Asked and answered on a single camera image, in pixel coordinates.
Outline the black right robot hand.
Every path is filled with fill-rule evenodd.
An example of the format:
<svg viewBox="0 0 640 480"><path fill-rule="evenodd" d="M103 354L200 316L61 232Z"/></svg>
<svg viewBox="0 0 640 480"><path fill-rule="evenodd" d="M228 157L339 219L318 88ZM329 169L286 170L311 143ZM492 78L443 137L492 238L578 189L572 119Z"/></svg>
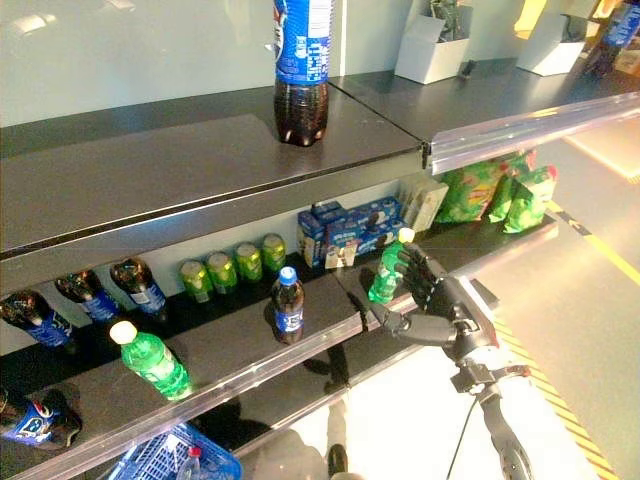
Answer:
<svg viewBox="0 0 640 480"><path fill-rule="evenodd" d="M395 271L417 311L402 314L373 303L370 312L382 327L419 345L441 346L454 359L496 343L491 321L438 261L415 243L404 244L397 258Z"/></svg>

